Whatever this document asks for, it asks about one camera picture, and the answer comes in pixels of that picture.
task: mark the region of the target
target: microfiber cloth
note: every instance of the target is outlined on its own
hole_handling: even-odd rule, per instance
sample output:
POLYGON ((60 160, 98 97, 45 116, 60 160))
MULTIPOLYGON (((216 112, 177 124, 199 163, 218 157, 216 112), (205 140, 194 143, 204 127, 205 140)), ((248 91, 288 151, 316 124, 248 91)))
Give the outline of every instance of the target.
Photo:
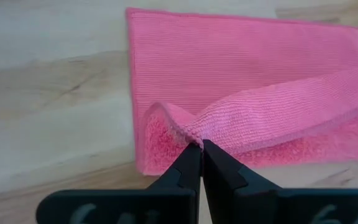
POLYGON ((138 169, 210 139, 250 167, 358 159, 358 29, 127 9, 138 169))

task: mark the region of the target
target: light wood surface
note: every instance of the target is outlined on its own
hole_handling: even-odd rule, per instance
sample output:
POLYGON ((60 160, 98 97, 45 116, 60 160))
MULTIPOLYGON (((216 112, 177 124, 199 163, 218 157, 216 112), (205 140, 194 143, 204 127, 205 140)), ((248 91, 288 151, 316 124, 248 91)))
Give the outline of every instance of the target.
MULTIPOLYGON (((0 1, 0 223, 35 223, 55 190, 155 180, 133 163, 127 6, 358 26, 358 0, 0 1)), ((283 187, 358 187, 356 161, 256 171, 283 187)))

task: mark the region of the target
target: ribbed towel texture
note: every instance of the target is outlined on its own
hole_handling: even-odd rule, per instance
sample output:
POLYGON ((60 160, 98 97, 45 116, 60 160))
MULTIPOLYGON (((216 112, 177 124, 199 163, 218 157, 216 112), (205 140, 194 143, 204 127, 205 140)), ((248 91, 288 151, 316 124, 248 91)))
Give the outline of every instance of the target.
POLYGON ((358 29, 128 9, 136 161, 210 139, 247 166, 358 159, 358 29))

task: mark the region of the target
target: table surface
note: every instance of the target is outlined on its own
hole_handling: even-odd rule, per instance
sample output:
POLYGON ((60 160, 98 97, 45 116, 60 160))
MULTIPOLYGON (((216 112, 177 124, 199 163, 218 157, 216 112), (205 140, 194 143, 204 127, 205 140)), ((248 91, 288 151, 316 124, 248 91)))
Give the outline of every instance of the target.
MULTIPOLYGON (((155 180, 133 163, 127 6, 358 26, 358 0, 0 1, 0 26, 15 27, 0 31, 0 223, 35 223, 37 204, 56 190, 155 180)), ((358 187, 357 161, 256 171, 282 187, 358 187)), ((204 193, 201 201, 209 223, 204 193)))

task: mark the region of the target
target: pink microfiber towel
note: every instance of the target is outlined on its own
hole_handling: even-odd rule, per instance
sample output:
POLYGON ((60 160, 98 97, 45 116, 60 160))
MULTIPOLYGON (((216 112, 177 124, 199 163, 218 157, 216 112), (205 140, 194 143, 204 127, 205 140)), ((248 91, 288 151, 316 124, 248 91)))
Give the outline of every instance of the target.
POLYGON ((247 166, 358 159, 358 29, 128 9, 136 161, 210 139, 247 166))

